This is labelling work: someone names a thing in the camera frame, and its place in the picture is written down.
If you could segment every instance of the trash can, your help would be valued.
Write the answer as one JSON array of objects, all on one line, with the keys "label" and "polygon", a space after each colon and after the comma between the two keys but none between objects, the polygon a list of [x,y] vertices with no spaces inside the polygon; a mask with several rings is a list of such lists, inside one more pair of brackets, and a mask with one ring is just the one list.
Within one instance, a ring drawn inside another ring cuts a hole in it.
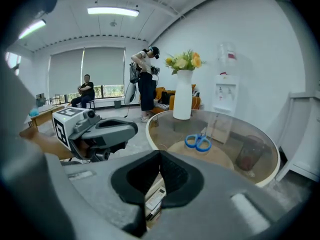
[{"label": "trash can", "polygon": [[115,100],[114,101],[114,108],[120,109],[121,108],[121,100]]}]

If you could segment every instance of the yellow flower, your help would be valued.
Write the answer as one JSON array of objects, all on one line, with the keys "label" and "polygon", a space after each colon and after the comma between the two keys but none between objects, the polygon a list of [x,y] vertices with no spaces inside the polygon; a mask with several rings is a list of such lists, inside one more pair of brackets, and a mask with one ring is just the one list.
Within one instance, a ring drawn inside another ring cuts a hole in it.
[{"label": "yellow flower", "polygon": [[199,57],[194,57],[191,61],[191,64],[196,68],[200,68],[202,65],[201,59]]},{"label": "yellow flower", "polygon": [[196,57],[200,58],[200,55],[197,52],[193,52],[192,53],[192,58],[194,59]]},{"label": "yellow flower", "polygon": [[181,55],[181,54],[175,54],[175,55],[173,56],[173,60],[175,60],[175,61],[179,60],[180,58],[182,58],[182,55]]},{"label": "yellow flower", "polygon": [[175,66],[179,67],[180,69],[183,69],[187,65],[187,61],[184,58],[178,58]]},{"label": "yellow flower", "polygon": [[170,65],[172,63],[172,58],[166,58],[165,63],[167,63],[168,65]]}]

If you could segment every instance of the backpack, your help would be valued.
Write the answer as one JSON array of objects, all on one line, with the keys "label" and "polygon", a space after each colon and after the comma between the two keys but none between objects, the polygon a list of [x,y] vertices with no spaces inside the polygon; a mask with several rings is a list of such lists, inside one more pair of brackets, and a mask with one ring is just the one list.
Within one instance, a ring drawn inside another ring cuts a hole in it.
[{"label": "backpack", "polygon": [[134,62],[130,63],[130,83],[137,83],[140,77],[141,68]]},{"label": "backpack", "polygon": [[170,97],[174,95],[173,93],[167,93],[166,91],[161,92],[161,99],[158,100],[158,103],[162,103],[164,105],[169,105]]}]

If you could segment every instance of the fluorescent light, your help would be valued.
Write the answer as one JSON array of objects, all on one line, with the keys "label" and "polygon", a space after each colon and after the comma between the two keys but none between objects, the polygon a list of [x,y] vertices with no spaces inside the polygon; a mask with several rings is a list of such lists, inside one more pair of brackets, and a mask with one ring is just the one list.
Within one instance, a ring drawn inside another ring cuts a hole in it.
[{"label": "fluorescent light", "polygon": [[88,8],[88,14],[120,14],[137,17],[139,11],[119,7],[91,7]]},{"label": "fluorescent light", "polygon": [[19,35],[19,39],[24,38],[25,36],[29,35],[31,32],[43,27],[46,25],[46,22],[42,19],[39,20],[35,23],[33,23],[32,25],[28,26],[20,35]]}]

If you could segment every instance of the black pants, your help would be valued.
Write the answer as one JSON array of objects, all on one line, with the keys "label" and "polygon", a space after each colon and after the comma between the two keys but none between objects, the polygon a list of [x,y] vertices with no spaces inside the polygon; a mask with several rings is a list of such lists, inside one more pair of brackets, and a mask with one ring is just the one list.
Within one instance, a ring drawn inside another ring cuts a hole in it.
[{"label": "black pants", "polygon": [[89,95],[83,97],[76,97],[73,100],[71,100],[71,105],[72,107],[76,108],[77,104],[81,103],[82,108],[86,109],[87,103],[92,100],[94,100],[94,98],[91,98]]},{"label": "black pants", "polygon": [[138,81],[138,89],[140,92],[140,105],[142,111],[149,111],[154,108],[154,88],[152,84],[152,75],[143,72],[140,74]]}]

